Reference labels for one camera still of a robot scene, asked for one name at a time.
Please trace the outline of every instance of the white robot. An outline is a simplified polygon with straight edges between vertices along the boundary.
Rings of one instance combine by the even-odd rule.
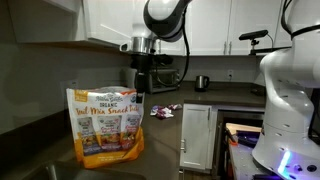
[[[183,13],[191,0],[136,1],[132,40],[121,46],[137,61],[137,91],[143,93],[156,39],[181,38]],[[314,106],[304,88],[320,87],[320,0],[285,0],[282,20],[293,45],[265,56],[267,104],[263,130],[252,155],[284,179],[320,179],[320,146],[308,138]]]

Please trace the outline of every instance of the snack bag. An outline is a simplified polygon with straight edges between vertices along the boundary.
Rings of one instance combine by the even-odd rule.
[[[76,157],[86,168],[136,159],[144,149],[135,89],[67,89]]]

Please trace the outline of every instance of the kitchen counter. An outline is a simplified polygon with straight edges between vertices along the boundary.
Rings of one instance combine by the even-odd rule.
[[[138,173],[150,180],[179,179],[182,110],[174,111],[172,118],[158,120],[149,115],[154,105],[183,103],[250,107],[264,107],[265,105],[265,97],[250,93],[248,84],[226,83],[213,87],[207,92],[195,92],[193,83],[184,83],[177,91],[147,94],[144,104],[145,114],[141,124],[145,137],[145,150],[134,161],[104,168]],[[0,179],[21,179],[41,163],[51,160],[76,164],[73,148],[70,132],[69,135],[52,143],[40,153],[31,154],[25,162],[8,169],[0,176]]]

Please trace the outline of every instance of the white wall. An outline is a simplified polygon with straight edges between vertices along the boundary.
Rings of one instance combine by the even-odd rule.
[[[184,72],[186,58],[175,57],[173,67],[180,69],[180,76]],[[191,57],[189,70],[185,80],[194,81],[196,76],[209,76],[213,82],[229,82],[227,71],[233,70],[231,82],[252,83],[257,77],[259,60],[255,56],[213,56]]]
[[[22,45],[15,42],[6,0],[0,0],[0,134],[62,111],[60,83],[79,88],[123,84],[128,55]]]

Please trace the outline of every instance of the blue light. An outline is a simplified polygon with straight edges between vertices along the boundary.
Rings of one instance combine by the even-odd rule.
[[[286,151],[282,157],[280,166],[278,168],[278,172],[283,175],[284,177],[287,177],[288,174],[286,174],[286,172],[284,171],[284,168],[287,166],[289,158],[291,156],[291,152],[290,151]]]

